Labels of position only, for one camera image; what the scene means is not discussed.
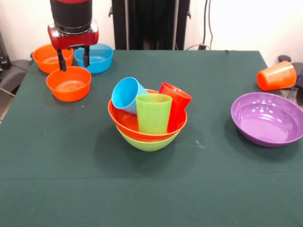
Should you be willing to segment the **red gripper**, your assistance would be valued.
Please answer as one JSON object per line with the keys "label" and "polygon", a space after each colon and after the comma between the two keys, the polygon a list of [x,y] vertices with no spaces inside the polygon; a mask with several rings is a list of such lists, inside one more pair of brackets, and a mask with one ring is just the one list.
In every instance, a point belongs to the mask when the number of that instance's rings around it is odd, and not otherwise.
{"label": "red gripper", "polygon": [[88,67],[90,46],[98,42],[99,30],[96,21],[92,21],[90,29],[81,34],[65,34],[58,30],[54,24],[48,25],[48,34],[51,44],[57,50],[60,71],[66,71],[66,61],[62,50],[84,47],[83,66]]}

